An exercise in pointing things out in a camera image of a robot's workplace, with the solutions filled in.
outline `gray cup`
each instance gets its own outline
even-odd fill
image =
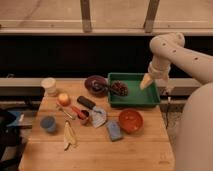
[[[41,119],[40,126],[48,133],[56,131],[55,118],[53,116],[45,116]]]

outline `green tray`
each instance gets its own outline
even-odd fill
[[[160,96],[155,82],[144,90],[140,89],[140,82],[144,74],[141,73],[109,73],[108,83],[115,80],[124,82],[128,86],[127,96],[117,96],[108,93],[111,107],[155,107],[160,103]]]

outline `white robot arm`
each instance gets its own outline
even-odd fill
[[[141,88],[154,79],[168,79],[170,63],[202,84],[187,100],[175,149],[175,171],[213,170],[213,57],[183,48],[184,36],[171,33],[154,37],[154,54]]]

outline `purple bowl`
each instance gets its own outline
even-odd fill
[[[100,75],[92,75],[85,80],[84,86],[91,94],[94,95],[106,94],[107,91],[104,86],[94,86],[94,82],[96,81],[102,84],[107,84],[107,81],[104,77]]]

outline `white cup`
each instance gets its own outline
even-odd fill
[[[55,96],[58,93],[56,89],[56,80],[54,78],[44,78],[41,81],[41,86],[45,89],[48,96]]]

